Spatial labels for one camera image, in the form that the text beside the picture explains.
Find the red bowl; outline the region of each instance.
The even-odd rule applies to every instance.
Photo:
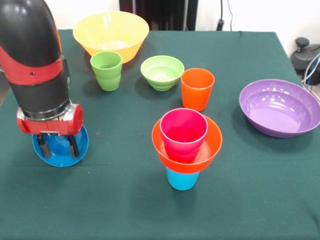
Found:
[[[152,143],[159,159],[167,168],[181,174],[194,174],[203,171],[213,161],[222,146],[222,133],[218,125],[209,117],[204,116],[208,122],[208,132],[200,147],[200,151],[192,163],[182,163],[168,158],[160,131],[160,120],[152,130]]]

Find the yellow bowl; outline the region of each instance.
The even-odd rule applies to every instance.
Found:
[[[149,33],[149,25],[138,15],[108,11],[88,16],[73,29],[73,37],[93,56],[103,51],[117,52],[123,63],[132,60]]]

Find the white wall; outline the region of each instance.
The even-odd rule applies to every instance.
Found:
[[[59,29],[72,29],[82,18],[104,11],[118,11],[119,0],[46,0]],[[276,32],[288,55],[295,39],[306,37],[320,44],[320,0],[229,0],[233,31]],[[220,18],[220,0],[199,0],[197,31],[212,31]],[[224,31],[230,30],[227,0],[223,0]]]
[[[83,18],[105,11],[118,11],[119,0],[45,0],[58,29],[73,29]]]
[[[229,0],[233,31],[276,32],[288,55],[296,50],[295,39],[306,37],[320,44],[320,0]],[[217,28],[220,0],[199,0],[196,30]],[[231,15],[223,0],[224,31]]]

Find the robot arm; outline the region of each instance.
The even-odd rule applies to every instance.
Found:
[[[75,136],[83,124],[81,105],[69,98],[69,70],[53,16],[44,0],[0,1],[0,65],[19,108],[22,132],[36,134],[45,157],[43,135],[66,136],[79,155]]]

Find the pink cup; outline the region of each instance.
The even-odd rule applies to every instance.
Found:
[[[196,110],[176,108],[161,118],[160,130],[168,157],[176,162],[190,164],[205,140],[208,122]]]

